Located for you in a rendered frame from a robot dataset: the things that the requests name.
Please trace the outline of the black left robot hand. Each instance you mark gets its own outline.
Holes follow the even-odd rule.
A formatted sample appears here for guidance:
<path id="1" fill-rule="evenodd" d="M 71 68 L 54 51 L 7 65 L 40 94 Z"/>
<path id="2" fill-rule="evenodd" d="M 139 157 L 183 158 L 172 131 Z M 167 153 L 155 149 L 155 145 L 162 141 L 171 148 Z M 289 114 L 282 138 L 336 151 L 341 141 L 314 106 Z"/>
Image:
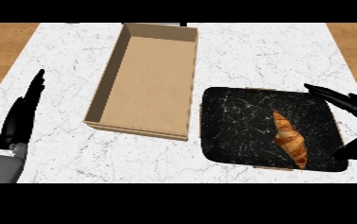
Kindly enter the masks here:
<path id="1" fill-rule="evenodd" d="M 40 95 L 44 90 L 44 70 L 40 69 L 31 81 L 26 94 L 13 102 L 0 132 L 0 149 L 9 150 L 18 143 L 28 144 L 35 120 Z"/>

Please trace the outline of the golden brown croissant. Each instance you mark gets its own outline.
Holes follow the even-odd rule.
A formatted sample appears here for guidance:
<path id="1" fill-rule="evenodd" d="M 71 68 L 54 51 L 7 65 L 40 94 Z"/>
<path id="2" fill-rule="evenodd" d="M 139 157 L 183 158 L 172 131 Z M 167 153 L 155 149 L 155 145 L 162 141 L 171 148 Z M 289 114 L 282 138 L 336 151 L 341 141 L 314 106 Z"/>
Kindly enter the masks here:
<path id="1" fill-rule="evenodd" d="M 276 127 L 274 143 L 285 150 L 298 168 L 304 169 L 307 166 L 307 147 L 304 137 L 279 111 L 273 112 L 273 125 Z"/>

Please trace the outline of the black marble tray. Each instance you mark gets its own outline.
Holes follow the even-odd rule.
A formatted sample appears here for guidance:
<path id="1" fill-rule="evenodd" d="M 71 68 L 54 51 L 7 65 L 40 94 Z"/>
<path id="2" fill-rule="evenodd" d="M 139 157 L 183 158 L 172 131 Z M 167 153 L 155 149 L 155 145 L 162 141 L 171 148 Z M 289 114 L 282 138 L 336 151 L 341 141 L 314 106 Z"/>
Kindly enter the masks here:
<path id="1" fill-rule="evenodd" d="M 276 145 L 273 115 L 280 113 L 302 135 L 308 170 L 342 172 L 348 161 L 333 158 L 344 146 L 336 121 L 321 98 L 307 93 L 211 87 L 200 104 L 200 147 L 208 160 L 295 169 Z"/>

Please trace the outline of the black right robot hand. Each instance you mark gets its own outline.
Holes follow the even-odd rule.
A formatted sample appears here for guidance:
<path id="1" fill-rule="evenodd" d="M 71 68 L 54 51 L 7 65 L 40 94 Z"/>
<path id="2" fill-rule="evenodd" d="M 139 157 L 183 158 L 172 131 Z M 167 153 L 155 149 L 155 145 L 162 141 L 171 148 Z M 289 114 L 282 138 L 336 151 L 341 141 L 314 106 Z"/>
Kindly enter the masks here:
<path id="1" fill-rule="evenodd" d="M 336 91 L 308 83 L 304 84 L 304 87 L 308 89 L 311 95 L 320 97 L 357 117 L 357 94 L 349 93 L 348 95 L 344 95 Z M 333 159 L 336 161 L 357 160 L 357 138 L 336 150 Z"/>

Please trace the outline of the open cardboard box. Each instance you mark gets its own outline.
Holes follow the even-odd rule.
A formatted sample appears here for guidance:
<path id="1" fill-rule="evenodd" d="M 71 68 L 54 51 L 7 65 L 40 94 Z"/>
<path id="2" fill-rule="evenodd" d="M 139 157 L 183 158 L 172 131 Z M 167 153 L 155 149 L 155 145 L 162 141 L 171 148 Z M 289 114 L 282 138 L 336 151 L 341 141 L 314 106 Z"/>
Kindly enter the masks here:
<path id="1" fill-rule="evenodd" d="M 122 133 L 189 139 L 198 29 L 122 25 L 84 123 Z"/>

